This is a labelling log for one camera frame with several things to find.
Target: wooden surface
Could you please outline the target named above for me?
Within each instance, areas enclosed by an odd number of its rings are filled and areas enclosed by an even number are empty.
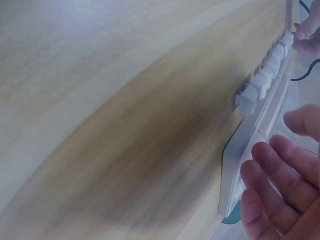
[[[209,238],[286,1],[0,4],[0,239]]]

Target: white plug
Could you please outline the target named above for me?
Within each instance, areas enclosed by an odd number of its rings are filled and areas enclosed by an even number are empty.
[[[292,45],[294,44],[294,35],[291,32],[286,32],[286,34],[281,40],[279,40],[279,42],[284,46],[284,57],[286,58]]]
[[[263,100],[267,95],[267,90],[271,86],[271,80],[263,74],[257,74],[251,81],[251,84],[255,87],[258,93],[258,100]]]
[[[285,47],[278,43],[271,56],[279,59],[279,61],[283,60],[285,58]]]
[[[243,92],[235,96],[235,105],[239,106],[240,116],[245,118],[254,114],[258,101],[256,88],[249,84]]]
[[[265,76],[267,79],[267,88],[269,89],[271,87],[271,82],[273,79],[273,73],[272,73],[272,67],[271,66],[265,66],[260,73],[261,75]]]
[[[280,70],[280,60],[276,57],[271,57],[267,61],[265,69],[271,74],[271,78],[275,79]]]

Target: white power strip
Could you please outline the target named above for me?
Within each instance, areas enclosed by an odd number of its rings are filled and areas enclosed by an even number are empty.
[[[266,98],[257,103],[252,115],[242,120],[223,152],[218,214],[224,217],[230,215],[245,190],[241,165],[252,159],[251,149],[255,143],[268,140],[277,121],[291,80],[290,59],[291,49],[288,49]]]

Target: finger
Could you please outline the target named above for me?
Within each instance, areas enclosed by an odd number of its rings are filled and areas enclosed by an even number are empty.
[[[297,222],[300,214],[280,197],[270,185],[266,174],[260,165],[253,161],[246,161],[241,167],[241,177],[248,189],[256,191],[261,199],[263,212],[277,230],[286,234]]]
[[[246,190],[241,200],[242,224],[249,239],[278,240],[277,231],[271,227],[262,211],[259,195],[254,190]]]
[[[273,136],[269,144],[284,162],[295,169],[304,180],[319,189],[320,169],[316,154],[280,135]]]
[[[320,141],[320,107],[305,105],[298,110],[286,112],[284,122],[296,134],[310,136]]]
[[[309,38],[320,27],[320,14],[319,9],[311,9],[309,17],[302,22],[296,29],[295,36],[304,40]]]
[[[311,240],[310,233],[320,223],[320,198],[304,213],[296,224],[290,229],[284,240]]]
[[[293,39],[293,49],[311,56],[320,56],[320,41],[317,37],[308,40],[299,40],[296,37]]]
[[[300,26],[299,23],[294,23],[293,25],[295,26],[296,29]],[[318,29],[315,31],[315,33],[310,36],[310,38],[312,38],[312,37],[319,37],[319,36],[320,36],[320,28],[318,28]]]
[[[287,165],[269,144],[258,142],[252,148],[252,156],[284,200],[299,213],[303,214],[319,197],[319,192]]]

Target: black cable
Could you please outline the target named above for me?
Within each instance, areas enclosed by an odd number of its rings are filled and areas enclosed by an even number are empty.
[[[302,0],[300,0],[299,3],[307,11],[307,13],[310,14],[310,9],[307,7],[307,5]]]
[[[307,7],[307,5],[302,0],[299,0],[299,3],[307,11],[307,13],[310,14],[310,9]],[[311,65],[305,75],[303,75],[302,77],[299,77],[299,78],[292,78],[291,81],[298,82],[298,81],[305,79],[306,77],[308,77],[310,75],[312,69],[318,63],[320,63],[320,58],[311,63]]]
[[[303,75],[302,77],[299,77],[299,78],[292,78],[291,81],[293,81],[293,82],[298,82],[298,81],[301,81],[301,80],[305,79],[306,77],[308,77],[308,76],[310,75],[312,69],[313,69],[314,66],[315,66],[316,64],[318,64],[318,63],[320,63],[320,59],[317,59],[317,60],[315,60],[315,61],[313,61],[313,62],[311,63],[311,65],[310,65],[310,67],[309,67],[309,69],[308,69],[308,71],[306,72],[305,75]]]

